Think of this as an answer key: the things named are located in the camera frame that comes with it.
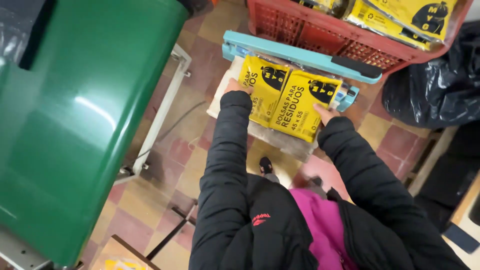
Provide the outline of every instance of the black garbage bag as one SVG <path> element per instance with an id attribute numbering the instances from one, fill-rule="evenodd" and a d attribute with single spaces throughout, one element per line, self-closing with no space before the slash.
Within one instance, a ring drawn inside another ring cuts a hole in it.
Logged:
<path id="1" fill-rule="evenodd" d="M 382 103 L 392 117 L 416 127 L 480 120 L 480 21 L 464 23 L 445 55 L 390 75 Z"/>

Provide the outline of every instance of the black puffer jacket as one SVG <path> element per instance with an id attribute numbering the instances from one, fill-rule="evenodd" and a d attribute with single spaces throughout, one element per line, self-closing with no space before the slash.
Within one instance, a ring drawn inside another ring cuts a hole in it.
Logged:
<path id="1" fill-rule="evenodd" d="M 220 102 L 200 180 L 193 269 L 317 269 L 312 235 L 290 192 L 247 175 L 250 97 Z M 345 117 L 333 118 L 318 143 L 340 172 L 356 206 L 338 200 L 345 247 L 359 269 L 468 269 L 443 241 L 388 167 Z M 263 215 L 261 226 L 254 226 Z"/>

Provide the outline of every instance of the red plastic crate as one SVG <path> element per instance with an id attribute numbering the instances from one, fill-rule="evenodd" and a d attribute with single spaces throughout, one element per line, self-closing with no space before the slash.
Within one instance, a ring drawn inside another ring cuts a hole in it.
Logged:
<path id="1" fill-rule="evenodd" d="M 445 54 L 452 45 L 473 0 L 458 0 L 445 44 L 422 51 L 375 34 L 290 0 L 248 0 L 252 34 L 327 55 L 345 56 L 381 67 L 383 78 L 413 63 Z"/>

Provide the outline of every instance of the person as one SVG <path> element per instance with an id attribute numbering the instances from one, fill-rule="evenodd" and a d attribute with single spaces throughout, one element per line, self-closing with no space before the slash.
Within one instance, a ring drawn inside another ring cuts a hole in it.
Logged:
<path id="1" fill-rule="evenodd" d="M 356 205 L 247 174 L 251 93 L 231 79 L 220 101 L 189 269 L 468 269 L 346 117 L 315 107 Z"/>

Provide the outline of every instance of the checkered tile floor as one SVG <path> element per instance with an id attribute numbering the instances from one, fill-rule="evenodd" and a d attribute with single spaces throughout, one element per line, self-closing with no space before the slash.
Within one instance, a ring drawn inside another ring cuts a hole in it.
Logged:
<path id="1" fill-rule="evenodd" d="M 230 66 L 230 62 L 222 58 L 222 36 L 230 29 L 248 31 L 247 16 L 243 0 L 224 0 L 212 13 L 185 23 L 177 43 L 192 57 L 192 76 L 185 78 L 180 86 L 160 134 L 198 102 L 213 99 Z M 176 63 L 169 61 L 132 144 L 141 145 L 175 68 Z M 390 169 L 402 177 L 417 158 L 429 131 L 393 120 L 380 103 L 379 89 L 380 86 L 368 86 L 361 90 L 366 99 L 358 100 L 360 107 L 350 108 L 345 115 L 354 121 L 360 134 Z M 183 211 L 190 209 L 192 198 L 200 193 L 199 179 L 215 127 L 215 119 L 205 112 L 207 108 L 208 104 L 197 108 L 165 139 L 155 143 L 148 158 L 150 168 L 142 177 L 112 188 L 82 256 L 87 265 L 113 234 L 140 253 L 148 254 L 180 222 L 180 217 L 169 209 L 172 206 L 179 206 Z M 248 145 L 249 172 L 259 173 L 259 159 L 269 156 L 284 186 L 301 186 L 305 177 L 319 175 L 325 189 L 333 186 L 342 197 L 348 197 L 340 175 L 330 162 L 312 156 L 308 163 L 302 164 L 253 137 L 249 137 Z M 152 261 L 162 270 L 187 269 L 193 231 L 193 226 L 186 225 Z"/>

